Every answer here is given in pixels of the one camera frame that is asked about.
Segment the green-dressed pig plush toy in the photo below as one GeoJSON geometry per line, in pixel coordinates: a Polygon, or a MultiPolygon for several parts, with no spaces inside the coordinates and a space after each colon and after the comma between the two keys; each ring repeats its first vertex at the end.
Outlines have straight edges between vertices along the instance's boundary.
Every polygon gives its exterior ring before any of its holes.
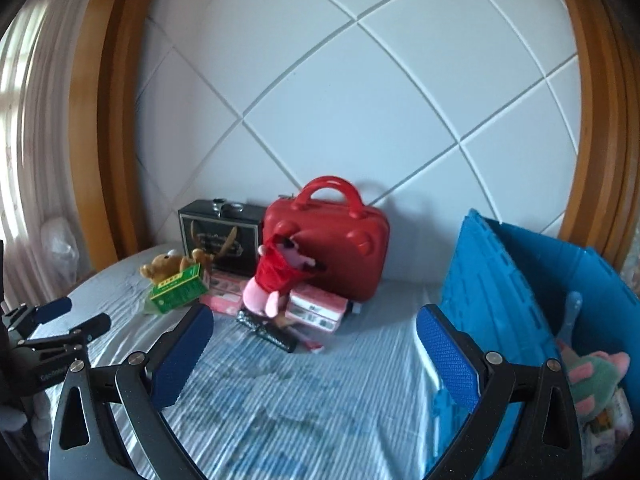
{"type": "Polygon", "coordinates": [[[626,352],[604,351],[578,356],[562,339],[558,340],[558,344],[578,422],[585,425],[595,419],[611,401],[628,372],[630,356],[626,352]]]}

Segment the brown bear plush toy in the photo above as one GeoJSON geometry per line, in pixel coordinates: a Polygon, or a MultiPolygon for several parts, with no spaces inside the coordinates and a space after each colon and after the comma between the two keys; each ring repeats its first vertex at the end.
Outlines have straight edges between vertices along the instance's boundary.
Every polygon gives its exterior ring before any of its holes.
{"type": "Polygon", "coordinates": [[[193,249],[190,256],[181,255],[175,250],[171,250],[166,254],[156,256],[151,263],[144,264],[139,272],[154,285],[159,285],[196,264],[209,272],[214,261],[215,256],[204,252],[201,248],[193,249]]]}

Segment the pink tissue pack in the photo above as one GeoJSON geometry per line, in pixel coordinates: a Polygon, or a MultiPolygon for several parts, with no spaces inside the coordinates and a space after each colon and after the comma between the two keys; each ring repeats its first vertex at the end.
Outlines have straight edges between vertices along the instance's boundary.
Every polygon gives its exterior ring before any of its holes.
{"type": "Polygon", "coordinates": [[[246,278],[234,274],[213,271],[209,274],[209,289],[200,297],[200,303],[219,314],[235,318],[243,307],[246,278]]]}

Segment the red-dressed pig plush toy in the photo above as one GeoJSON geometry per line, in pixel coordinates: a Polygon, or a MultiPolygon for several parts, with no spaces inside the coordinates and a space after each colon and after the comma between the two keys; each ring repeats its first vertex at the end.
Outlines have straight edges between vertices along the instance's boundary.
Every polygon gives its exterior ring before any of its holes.
{"type": "Polygon", "coordinates": [[[273,235],[258,247],[255,275],[243,290],[243,304],[264,318],[276,318],[299,284],[326,270],[319,260],[304,255],[292,238],[273,235]]]}

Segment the pink white labelled box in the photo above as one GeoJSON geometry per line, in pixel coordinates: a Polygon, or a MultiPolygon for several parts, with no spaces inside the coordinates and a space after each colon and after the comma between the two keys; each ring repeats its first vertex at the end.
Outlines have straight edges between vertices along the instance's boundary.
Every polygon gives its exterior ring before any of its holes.
{"type": "Polygon", "coordinates": [[[299,284],[288,294],[285,316],[308,327],[334,333],[350,307],[350,301],[330,292],[299,284]]]}

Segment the white green medicine box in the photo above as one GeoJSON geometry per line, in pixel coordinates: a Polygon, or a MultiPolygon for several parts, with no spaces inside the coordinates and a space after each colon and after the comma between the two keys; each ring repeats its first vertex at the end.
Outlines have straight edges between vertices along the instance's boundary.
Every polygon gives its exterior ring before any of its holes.
{"type": "Polygon", "coordinates": [[[622,388],[617,388],[605,409],[582,428],[582,478],[612,466],[628,441],[634,420],[622,388]]]}

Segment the blue plastic scoop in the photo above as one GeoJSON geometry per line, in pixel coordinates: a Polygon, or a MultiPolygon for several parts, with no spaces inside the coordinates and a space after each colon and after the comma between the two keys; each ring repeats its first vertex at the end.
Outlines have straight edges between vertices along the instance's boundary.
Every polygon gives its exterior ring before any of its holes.
{"type": "Polygon", "coordinates": [[[569,292],[565,298],[563,322],[558,333],[558,339],[563,344],[572,345],[574,328],[583,303],[584,298],[577,290],[569,292]]]}

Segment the blue plastic crate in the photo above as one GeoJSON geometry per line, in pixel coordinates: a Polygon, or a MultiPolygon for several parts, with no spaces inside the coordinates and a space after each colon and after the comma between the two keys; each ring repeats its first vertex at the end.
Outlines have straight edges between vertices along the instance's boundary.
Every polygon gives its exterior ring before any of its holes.
{"type": "MultiPolygon", "coordinates": [[[[580,356],[596,351],[629,354],[628,372],[617,388],[625,391],[636,422],[639,300],[593,250],[471,211],[462,222],[442,300],[435,306],[454,328],[471,336],[480,350],[498,352],[512,364],[534,367],[556,359],[566,375],[558,333],[565,298],[573,290],[582,294],[584,303],[570,348],[580,356]]],[[[444,388],[446,406],[439,414],[439,429],[445,443],[430,470],[470,414],[444,388]]],[[[508,407],[497,437],[472,479],[493,479],[521,411],[519,403],[508,407]]]]}

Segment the striped blue table cloth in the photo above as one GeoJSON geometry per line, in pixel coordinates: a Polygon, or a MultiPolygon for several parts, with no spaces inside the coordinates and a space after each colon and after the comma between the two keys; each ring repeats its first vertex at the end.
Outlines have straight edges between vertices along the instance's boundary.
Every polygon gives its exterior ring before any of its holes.
{"type": "Polygon", "coordinates": [[[284,352],[230,316],[164,417],[211,479],[420,479],[438,389],[416,348],[419,284],[385,281],[318,353],[284,352]]]}

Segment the black gift box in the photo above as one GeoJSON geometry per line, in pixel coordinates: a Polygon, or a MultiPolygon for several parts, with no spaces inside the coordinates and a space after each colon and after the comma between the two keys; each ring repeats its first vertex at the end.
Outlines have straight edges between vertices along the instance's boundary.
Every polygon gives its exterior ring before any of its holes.
{"type": "Polygon", "coordinates": [[[250,278],[257,269],[266,208],[243,205],[240,214],[229,217],[215,216],[212,200],[194,200],[179,209],[184,251],[201,248],[215,256],[214,268],[250,278]]]}

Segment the metal hip flask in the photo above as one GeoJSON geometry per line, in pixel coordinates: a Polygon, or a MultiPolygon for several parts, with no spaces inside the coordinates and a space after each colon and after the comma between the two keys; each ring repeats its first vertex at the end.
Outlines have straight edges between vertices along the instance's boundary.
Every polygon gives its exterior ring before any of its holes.
{"type": "Polygon", "coordinates": [[[244,210],[242,203],[232,202],[225,198],[214,198],[212,200],[212,211],[217,217],[236,216],[244,210]]]}

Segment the red bear suitcase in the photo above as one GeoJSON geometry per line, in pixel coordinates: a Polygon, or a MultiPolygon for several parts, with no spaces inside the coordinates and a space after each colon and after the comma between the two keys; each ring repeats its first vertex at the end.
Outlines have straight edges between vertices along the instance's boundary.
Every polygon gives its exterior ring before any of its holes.
{"type": "Polygon", "coordinates": [[[275,235],[290,238],[320,263],[322,270],[309,280],[314,286],[360,304],[378,289],[390,222],[382,210],[365,205],[350,182],[318,177],[297,195],[275,200],[266,209],[262,238],[275,235]]]}

